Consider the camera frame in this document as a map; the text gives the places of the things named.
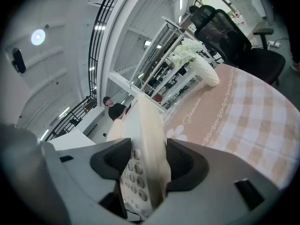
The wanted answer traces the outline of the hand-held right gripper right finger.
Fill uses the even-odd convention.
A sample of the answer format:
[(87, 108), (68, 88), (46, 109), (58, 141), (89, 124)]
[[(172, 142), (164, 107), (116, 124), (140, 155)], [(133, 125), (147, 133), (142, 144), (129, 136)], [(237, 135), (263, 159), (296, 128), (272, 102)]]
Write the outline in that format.
[(167, 140), (171, 181), (152, 225), (254, 225), (280, 190), (243, 159), (220, 150)]

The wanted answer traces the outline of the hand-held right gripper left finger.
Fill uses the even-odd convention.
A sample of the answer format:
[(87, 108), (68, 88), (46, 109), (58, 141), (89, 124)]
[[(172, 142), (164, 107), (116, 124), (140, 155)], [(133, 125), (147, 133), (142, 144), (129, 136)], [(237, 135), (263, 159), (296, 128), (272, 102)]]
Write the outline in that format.
[(130, 138), (56, 151), (43, 144), (49, 174), (71, 222), (125, 222), (120, 177), (131, 157)]

